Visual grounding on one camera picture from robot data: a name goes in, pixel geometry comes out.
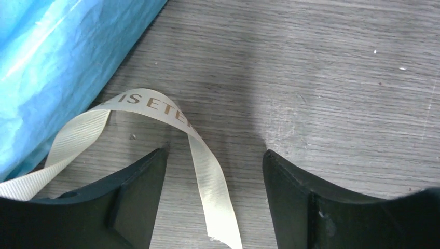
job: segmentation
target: letter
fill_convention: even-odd
[[[157,110],[157,108],[151,106],[152,104],[158,105],[158,103],[154,103],[154,100],[160,101],[160,100],[155,99],[155,98],[150,98],[148,100],[147,106]]]
[[[177,111],[176,112],[176,119],[182,123],[185,123],[183,120],[180,120],[180,118],[184,118],[184,116],[182,116],[181,114],[182,114],[181,112]]]
[[[125,99],[126,96],[127,96],[127,95],[124,94],[118,102],[122,102],[122,101]]]
[[[165,102],[164,102],[164,104],[167,105],[167,108],[165,108],[165,114],[170,113],[170,108],[173,108],[173,109],[174,109],[174,107],[172,107],[171,105],[169,105],[169,104],[167,104],[167,103],[165,103]]]
[[[137,103],[139,103],[139,100],[136,99],[135,96],[137,96],[139,99],[142,98],[142,96],[140,96],[139,94],[132,94],[132,95],[130,95],[130,98],[132,100],[134,100],[134,102],[130,102],[130,100],[127,100],[127,102],[130,103],[130,104],[137,104]]]

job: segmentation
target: cream ribbon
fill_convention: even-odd
[[[0,196],[27,201],[101,135],[112,110],[138,113],[188,134],[208,236],[232,249],[242,249],[236,216],[219,162],[178,106],[160,92],[133,89],[76,116],[57,134],[39,171],[0,184]]]

